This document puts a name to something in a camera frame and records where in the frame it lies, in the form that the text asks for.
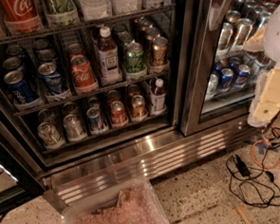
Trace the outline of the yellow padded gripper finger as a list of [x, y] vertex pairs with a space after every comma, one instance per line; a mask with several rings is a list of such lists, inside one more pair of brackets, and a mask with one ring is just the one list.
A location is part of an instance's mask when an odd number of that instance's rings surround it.
[[254, 93], [247, 123], [255, 128], [267, 126], [280, 112], [280, 63], [260, 72]]

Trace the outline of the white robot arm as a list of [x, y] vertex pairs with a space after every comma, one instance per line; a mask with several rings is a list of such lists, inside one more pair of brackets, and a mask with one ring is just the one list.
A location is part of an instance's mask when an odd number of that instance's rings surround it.
[[267, 126], [280, 111], [280, 5], [243, 48], [251, 52], [261, 50], [276, 62], [270, 71], [260, 72], [247, 118], [247, 123], [253, 127]]

